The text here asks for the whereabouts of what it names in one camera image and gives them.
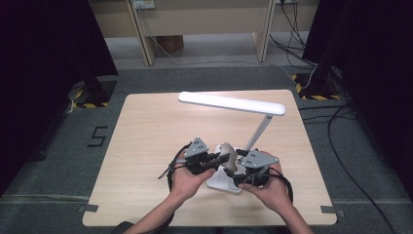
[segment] lamp head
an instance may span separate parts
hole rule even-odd
[[[283,116],[285,114],[285,107],[282,104],[267,101],[234,97],[218,97],[190,92],[180,93],[178,100],[184,103],[261,113],[271,116]]]

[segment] gray carpet floor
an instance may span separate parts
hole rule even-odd
[[[304,71],[292,66],[284,68],[289,74]],[[46,160],[26,163],[0,199],[0,233],[112,231],[112,227],[84,226],[81,210],[91,196],[128,94],[270,89],[288,89],[295,94],[328,193],[339,212],[336,224],[313,229],[317,233],[391,233],[377,209],[345,173],[343,165],[397,233],[413,233],[412,202],[392,168],[381,159],[380,150],[359,121],[357,111],[345,107],[340,117],[328,124],[339,108],[331,106],[347,103],[344,97],[301,99],[285,72],[269,65],[126,69],[120,70],[119,77],[101,80],[117,80],[109,105],[75,108],[61,119],[45,149]],[[106,138],[101,147],[88,147],[96,143],[92,139],[96,127],[105,127],[99,130],[99,135]],[[330,139],[342,165],[334,155]]]

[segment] lamp base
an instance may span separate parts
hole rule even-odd
[[[221,145],[215,147],[215,153],[219,153]],[[240,156],[236,162],[238,170],[236,174],[241,174],[244,172],[244,167],[239,163]],[[206,180],[206,186],[211,189],[215,189],[221,192],[227,192],[233,195],[240,195],[242,190],[234,184],[234,180],[228,177],[224,172],[224,167],[219,166],[218,170],[212,175],[211,178]]]

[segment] black curtain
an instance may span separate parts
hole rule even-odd
[[[0,66],[3,194],[45,143],[73,85],[117,70],[87,0],[0,1]]]
[[[327,66],[343,70],[358,116],[413,200],[412,13],[409,0],[320,0],[303,58],[332,55]]]

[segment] forearm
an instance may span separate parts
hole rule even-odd
[[[182,204],[183,201],[181,199],[169,194],[161,204],[144,216],[125,233],[145,233],[160,227],[180,206],[182,206]]]
[[[284,220],[291,234],[314,234],[304,218],[293,206],[283,209],[279,215]]]

